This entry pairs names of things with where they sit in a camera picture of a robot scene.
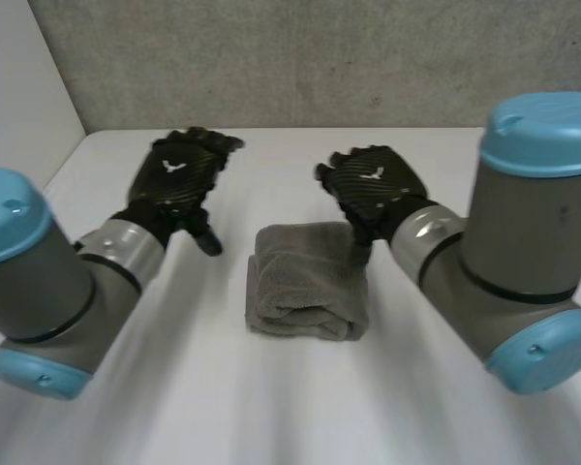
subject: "bird logo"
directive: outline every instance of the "bird logo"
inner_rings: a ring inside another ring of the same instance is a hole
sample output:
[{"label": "bird logo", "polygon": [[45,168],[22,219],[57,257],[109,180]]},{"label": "bird logo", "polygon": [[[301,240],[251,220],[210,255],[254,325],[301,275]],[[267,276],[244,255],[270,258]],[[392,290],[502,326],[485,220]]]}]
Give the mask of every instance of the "bird logo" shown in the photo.
[{"label": "bird logo", "polygon": [[175,171],[178,171],[178,170],[181,170],[181,169],[187,167],[187,164],[185,164],[185,163],[181,163],[180,165],[173,166],[170,164],[170,162],[168,160],[163,160],[162,163],[164,164],[164,168],[166,169],[167,172],[175,172]]},{"label": "bird logo", "polygon": [[378,167],[377,172],[373,174],[360,174],[359,177],[363,179],[381,179],[381,176],[384,171],[385,171],[384,167]]}]

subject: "folded towel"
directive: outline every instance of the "folded towel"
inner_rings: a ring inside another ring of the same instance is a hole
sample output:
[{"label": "folded towel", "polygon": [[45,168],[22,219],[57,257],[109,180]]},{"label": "folded towel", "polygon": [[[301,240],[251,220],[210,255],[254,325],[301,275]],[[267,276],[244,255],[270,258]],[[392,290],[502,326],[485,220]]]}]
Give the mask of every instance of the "folded towel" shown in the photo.
[{"label": "folded towel", "polygon": [[352,243],[346,223],[261,230],[248,261],[248,326],[279,336],[359,339],[368,327],[368,284],[364,267],[349,264]]}]

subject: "concrete wall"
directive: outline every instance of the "concrete wall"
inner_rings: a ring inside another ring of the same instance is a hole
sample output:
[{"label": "concrete wall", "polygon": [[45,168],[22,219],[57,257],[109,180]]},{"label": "concrete wall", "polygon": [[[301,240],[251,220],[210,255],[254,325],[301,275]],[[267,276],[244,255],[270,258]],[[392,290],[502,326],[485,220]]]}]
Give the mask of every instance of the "concrete wall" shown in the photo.
[{"label": "concrete wall", "polygon": [[581,0],[30,0],[88,131],[477,126],[581,89]]}]

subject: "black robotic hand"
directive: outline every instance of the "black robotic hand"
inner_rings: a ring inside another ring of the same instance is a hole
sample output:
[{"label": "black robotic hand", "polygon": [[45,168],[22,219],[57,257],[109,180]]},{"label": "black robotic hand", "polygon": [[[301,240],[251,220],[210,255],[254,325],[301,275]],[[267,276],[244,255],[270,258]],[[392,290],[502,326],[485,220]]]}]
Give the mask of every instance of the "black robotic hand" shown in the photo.
[{"label": "black robotic hand", "polygon": [[374,240],[390,242],[405,218],[435,204],[417,174],[388,146],[353,148],[349,155],[335,152],[329,165],[319,164],[316,178],[352,225],[354,264],[368,263]]},{"label": "black robotic hand", "polygon": [[230,153],[243,146],[241,139],[204,128],[172,131],[153,142],[129,191],[129,205],[163,217],[160,228],[186,230],[205,254],[220,255],[222,244],[201,205]]}]

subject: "white tabletop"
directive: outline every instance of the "white tabletop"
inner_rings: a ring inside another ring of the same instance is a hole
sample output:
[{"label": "white tabletop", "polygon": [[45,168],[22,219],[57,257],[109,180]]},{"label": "white tabletop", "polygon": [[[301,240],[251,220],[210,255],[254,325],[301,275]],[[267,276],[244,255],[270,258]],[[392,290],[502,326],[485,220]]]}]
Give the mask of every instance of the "white tabletop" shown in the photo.
[{"label": "white tabletop", "polygon": [[[68,236],[123,207],[165,131],[89,136],[46,190]],[[276,340],[244,324],[257,231],[342,220],[313,179],[334,150],[388,144],[434,199],[466,213],[474,129],[232,130],[245,149],[205,206],[226,247],[171,242],[82,396],[59,402],[0,382],[0,463],[232,465],[581,464],[581,373],[531,397],[487,374],[380,244],[371,327],[358,342]],[[578,294],[581,302],[581,291]]]}]

